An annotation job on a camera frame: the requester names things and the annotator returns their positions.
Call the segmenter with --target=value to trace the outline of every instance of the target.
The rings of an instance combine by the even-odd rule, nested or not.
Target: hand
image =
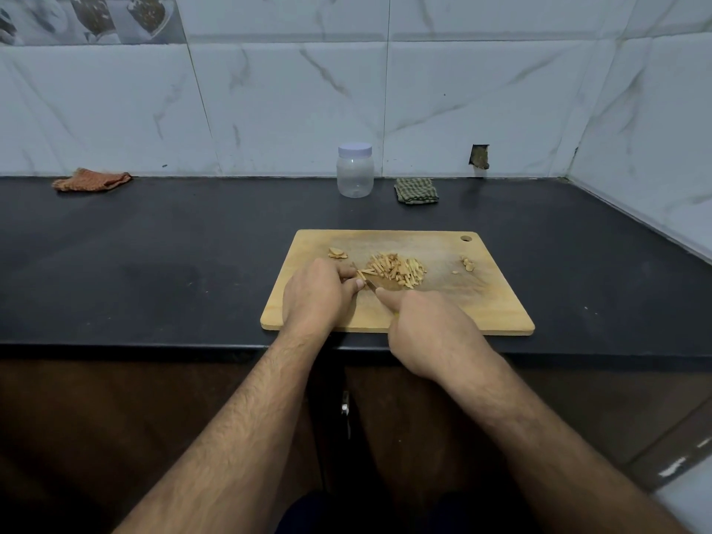
[[[376,289],[376,296],[397,312],[388,330],[391,352],[419,377],[446,387],[467,364],[480,374],[506,365],[491,349],[473,320],[439,292]]]
[[[364,287],[356,269],[328,258],[317,258],[298,270],[284,287],[285,327],[305,332],[330,332]]]

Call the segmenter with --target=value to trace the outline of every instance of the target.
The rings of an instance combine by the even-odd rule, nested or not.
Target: orange cloth
[[[74,176],[52,182],[57,191],[109,191],[131,179],[131,174],[104,174],[89,169],[76,169]]]

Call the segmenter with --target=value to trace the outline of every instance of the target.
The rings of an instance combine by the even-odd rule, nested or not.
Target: black countertop
[[[259,318],[294,233],[372,228],[477,232],[536,325],[489,338],[517,363],[712,369],[708,264],[562,181],[435,184],[437,205],[406,206],[393,180],[352,200],[333,179],[137,179],[88,195],[0,179],[0,351],[251,357],[275,337]],[[393,361],[385,334],[329,345]]]

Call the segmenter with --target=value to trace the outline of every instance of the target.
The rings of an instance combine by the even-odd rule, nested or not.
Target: plastic jar
[[[373,189],[373,147],[366,142],[339,146],[336,184],[344,197],[365,197]]]

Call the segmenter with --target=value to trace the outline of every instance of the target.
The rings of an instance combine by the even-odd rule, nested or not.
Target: white jar lid
[[[347,142],[339,146],[339,157],[343,159],[361,159],[370,157],[373,153],[373,146],[367,142]]]

